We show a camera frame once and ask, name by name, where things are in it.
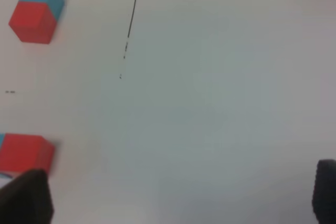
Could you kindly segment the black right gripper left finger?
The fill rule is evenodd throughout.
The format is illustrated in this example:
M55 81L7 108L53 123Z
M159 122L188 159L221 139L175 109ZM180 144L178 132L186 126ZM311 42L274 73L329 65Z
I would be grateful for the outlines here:
M31 169L1 187L1 223L51 223L52 203L47 173Z

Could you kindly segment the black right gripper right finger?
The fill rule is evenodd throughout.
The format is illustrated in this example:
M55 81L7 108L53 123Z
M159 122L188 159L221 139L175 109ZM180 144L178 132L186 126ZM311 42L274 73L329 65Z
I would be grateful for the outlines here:
M312 208L318 223L335 223L335 160L333 159L318 161Z

